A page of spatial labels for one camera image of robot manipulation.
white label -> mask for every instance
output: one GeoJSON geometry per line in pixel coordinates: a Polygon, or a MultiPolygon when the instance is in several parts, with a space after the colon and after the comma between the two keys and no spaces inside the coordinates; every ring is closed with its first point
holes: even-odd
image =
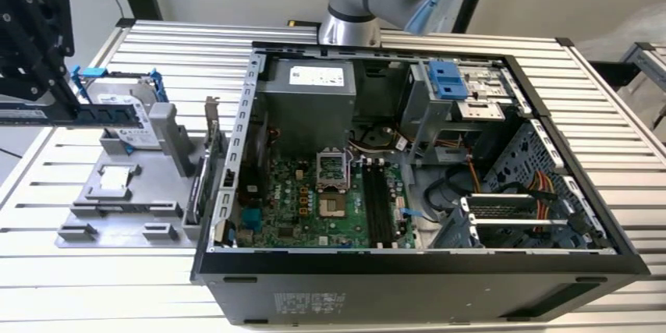
{"type": "Polygon", "coordinates": [[[45,119],[45,114],[39,109],[0,109],[0,117],[15,119],[45,119]]]}
{"type": "Polygon", "coordinates": [[[275,308],[279,314],[340,314],[344,292],[276,292],[275,308]]]}
{"type": "Polygon", "coordinates": [[[395,148],[400,151],[404,151],[406,147],[407,147],[407,140],[404,139],[403,136],[400,136],[398,143],[395,144],[395,148]]]}
{"type": "Polygon", "coordinates": [[[144,104],[131,95],[99,94],[97,100],[105,105],[133,105],[136,117],[144,125],[143,129],[136,128],[112,128],[120,140],[132,147],[159,147],[157,136],[155,135],[153,127],[149,125],[148,114],[145,113],[144,104]]]}
{"type": "Polygon", "coordinates": [[[290,85],[344,86],[343,68],[320,66],[294,66],[290,73],[290,85]]]}

yellow wire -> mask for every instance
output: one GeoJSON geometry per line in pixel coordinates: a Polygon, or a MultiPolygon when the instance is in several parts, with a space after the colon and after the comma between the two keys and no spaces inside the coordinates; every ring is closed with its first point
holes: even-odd
{"type": "MultiPolygon", "coordinates": [[[[548,182],[548,187],[550,187],[550,192],[551,193],[555,193],[555,187],[552,186],[552,180],[550,179],[548,175],[546,173],[543,173],[543,176],[546,177],[546,181],[548,182]]],[[[543,215],[544,219],[548,218],[548,206],[546,206],[546,213],[543,215]]]]}
{"type": "Polygon", "coordinates": [[[471,162],[471,158],[467,158],[467,165],[470,166],[471,178],[474,180],[475,193],[480,193],[479,177],[476,177],[475,165],[471,162]]]}

black bracket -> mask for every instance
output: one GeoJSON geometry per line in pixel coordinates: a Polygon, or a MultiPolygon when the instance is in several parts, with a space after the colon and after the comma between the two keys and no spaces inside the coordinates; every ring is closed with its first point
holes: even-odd
{"type": "Polygon", "coordinates": [[[633,62],[590,62],[590,65],[615,91],[629,85],[641,73],[633,62]]]}

aluminum table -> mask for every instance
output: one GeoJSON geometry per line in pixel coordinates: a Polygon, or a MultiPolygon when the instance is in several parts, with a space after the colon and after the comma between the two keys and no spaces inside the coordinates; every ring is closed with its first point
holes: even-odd
{"type": "MultiPolygon", "coordinates": [[[[113,30],[92,66],[136,73],[156,67],[179,123],[191,133],[204,131],[203,103],[212,95],[220,98],[220,124],[229,130],[252,41],[314,44],[316,32],[139,21],[113,30]]],[[[544,324],[265,329],[665,331],[666,150],[576,49],[548,38],[412,37],[390,30],[383,45],[516,57],[653,276],[544,324]]],[[[0,331],[247,331],[228,324],[207,288],[189,284],[193,250],[55,246],[56,230],[101,152],[100,134],[96,129],[45,129],[0,189],[0,331]]]]}

blue drive bracket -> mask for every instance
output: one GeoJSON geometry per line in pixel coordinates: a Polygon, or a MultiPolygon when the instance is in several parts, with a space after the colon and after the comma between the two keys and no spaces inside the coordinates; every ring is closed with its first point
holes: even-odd
{"type": "Polygon", "coordinates": [[[427,75],[435,86],[436,97],[458,101],[467,99],[470,92],[456,64],[454,62],[431,61],[427,63],[427,67],[427,75]]]}

